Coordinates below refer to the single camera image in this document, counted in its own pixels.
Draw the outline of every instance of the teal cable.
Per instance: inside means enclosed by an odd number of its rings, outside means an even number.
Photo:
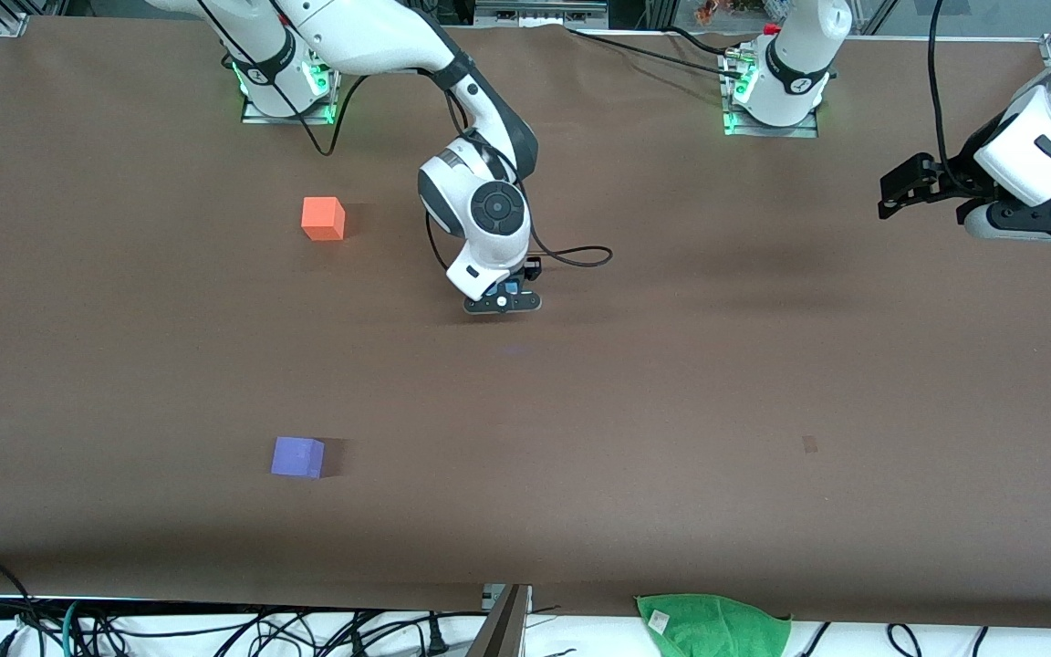
[[[67,607],[67,613],[63,615],[63,657],[71,657],[71,616],[75,615],[76,607],[79,605],[80,602],[76,599],[70,607]]]

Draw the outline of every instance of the green cloth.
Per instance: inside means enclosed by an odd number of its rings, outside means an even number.
[[[718,595],[636,598],[663,657],[781,657],[791,620]]]

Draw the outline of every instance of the purple cube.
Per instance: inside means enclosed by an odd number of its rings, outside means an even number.
[[[317,479],[322,474],[322,442],[314,438],[279,436],[274,444],[271,474]]]

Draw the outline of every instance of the white tag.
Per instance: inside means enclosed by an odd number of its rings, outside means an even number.
[[[672,616],[667,616],[664,612],[660,612],[659,609],[654,609],[652,612],[652,619],[646,621],[646,627],[652,628],[655,633],[663,636],[663,631],[667,629],[667,621],[672,619]]]

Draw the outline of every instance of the brown table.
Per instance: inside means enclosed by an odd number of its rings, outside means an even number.
[[[368,80],[324,159],[238,124],[203,24],[0,40],[0,560],[46,594],[1051,624],[1051,246],[874,219],[933,147],[922,43],[847,43],[821,138],[766,141],[706,74],[456,38],[537,130],[542,237],[617,250],[541,312],[466,316],[433,262],[427,80]],[[956,145],[1039,67],[940,50]],[[306,196],[347,241],[304,238]],[[270,475],[280,435],[333,475]]]

